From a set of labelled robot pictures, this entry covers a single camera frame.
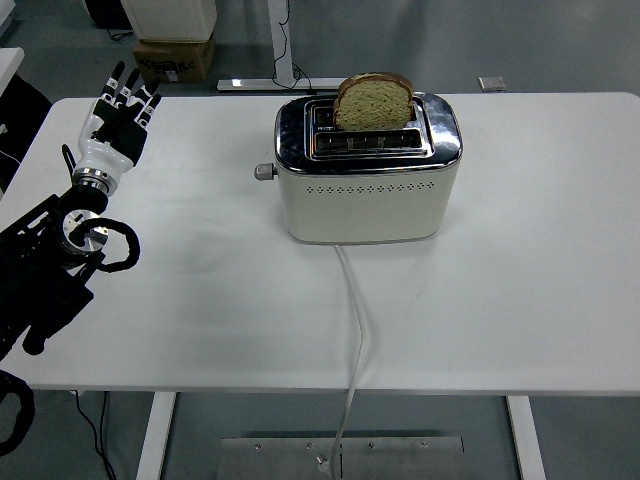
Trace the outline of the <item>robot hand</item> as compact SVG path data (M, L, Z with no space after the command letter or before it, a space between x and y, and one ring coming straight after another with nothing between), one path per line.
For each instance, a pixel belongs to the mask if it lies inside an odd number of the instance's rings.
M80 160L71 170L73 183L93 184L107 194L140 160L161 101L157 78L137 86L140 71L123 78L124 71L125 63L118 62L90 108L78 140Z

